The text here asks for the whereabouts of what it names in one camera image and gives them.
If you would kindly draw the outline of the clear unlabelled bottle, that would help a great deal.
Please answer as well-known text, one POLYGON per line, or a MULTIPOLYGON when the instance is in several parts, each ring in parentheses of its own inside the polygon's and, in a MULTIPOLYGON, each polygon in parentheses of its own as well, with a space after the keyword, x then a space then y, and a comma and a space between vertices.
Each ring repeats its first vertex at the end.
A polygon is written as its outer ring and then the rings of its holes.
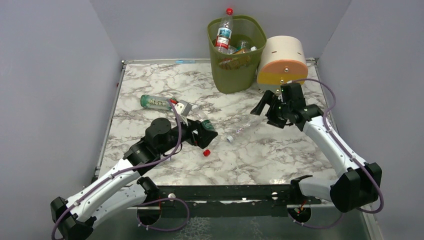
POLYGON ((265 119, 265 116, 262 115, 248 115, 240 122, 237 122, 234 126, 231 127, 231 129, 225 135, 225 140, 228 143, 233 143, 244 133, 256 128, 265 119))

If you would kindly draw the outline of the brown red tea bottle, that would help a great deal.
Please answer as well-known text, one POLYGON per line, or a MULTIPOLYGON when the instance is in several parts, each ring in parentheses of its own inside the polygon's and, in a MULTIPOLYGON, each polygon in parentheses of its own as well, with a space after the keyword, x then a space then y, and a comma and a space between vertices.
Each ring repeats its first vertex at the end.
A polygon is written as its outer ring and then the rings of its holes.
POLYGON ((251 62, 251 57, 247 53, 250 49, 241 49, 234 53, 235 57, 223 58, 218 62, 218 67, 224 70, 237 70, 247 67, 251 62))

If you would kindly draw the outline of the green white label water bottle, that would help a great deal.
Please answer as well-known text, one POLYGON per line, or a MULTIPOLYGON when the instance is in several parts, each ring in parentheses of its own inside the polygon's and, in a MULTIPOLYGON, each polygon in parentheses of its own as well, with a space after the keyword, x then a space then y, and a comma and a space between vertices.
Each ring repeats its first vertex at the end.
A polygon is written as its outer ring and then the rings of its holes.
POLYGON ((251 44, 248 40, 239 40, 236 45, 237 50, 249 50, 251 48, 251 44))

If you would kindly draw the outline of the red label water bottle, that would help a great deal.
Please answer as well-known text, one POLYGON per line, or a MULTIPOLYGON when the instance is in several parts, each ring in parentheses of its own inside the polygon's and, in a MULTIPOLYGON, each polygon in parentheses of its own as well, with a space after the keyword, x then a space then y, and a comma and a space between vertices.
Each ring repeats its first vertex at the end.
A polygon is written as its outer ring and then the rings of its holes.
POLYGON ((233 9, 227 8, 224 17, 221 19, 216 34, 215 49, 223 54, 228 53, 232 32, 233 32, 233 9))

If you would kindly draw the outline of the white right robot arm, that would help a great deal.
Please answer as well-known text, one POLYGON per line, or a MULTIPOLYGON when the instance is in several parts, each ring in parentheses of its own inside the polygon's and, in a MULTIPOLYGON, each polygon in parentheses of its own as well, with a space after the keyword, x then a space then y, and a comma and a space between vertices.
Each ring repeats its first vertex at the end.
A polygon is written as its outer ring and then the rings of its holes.
POLYGON ((269 105, 267 123, 281 129, 286 125, 296 126, 318 146, 338 177, 330 181, 307 175, 293 180, 297 195, 332 202, 342 213, 355 209, 369 214, 381 212, 385 206, 380 189, 381 167, 375 162, 368 163, 347 145, 330 126, 328 111, 306 103, 300 83, 284 84, 279 93, 267 90, 263 95, 269 105), (378 208, 368 211, 363 208, 376 201, 379 201, 378 208))

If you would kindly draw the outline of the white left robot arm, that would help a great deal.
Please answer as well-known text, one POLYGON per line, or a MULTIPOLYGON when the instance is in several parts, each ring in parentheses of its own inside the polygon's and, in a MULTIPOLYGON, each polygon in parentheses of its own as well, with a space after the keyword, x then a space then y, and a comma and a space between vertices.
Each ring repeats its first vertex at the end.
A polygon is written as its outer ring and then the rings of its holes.
POLYGON ((100 223, 121 210, 136 205, 161 206, 159 187, 147 172, 175 155, 183 143, 205 149, 218 136, 202 111, 197 111, 196 119, 189 119, 189 103, 171 99, 167 103, 176 126, 163 117, 154 119, 112 169, 80 192, 51 202, 52 239, 60 233, 64 240, 85 240, 100 223))

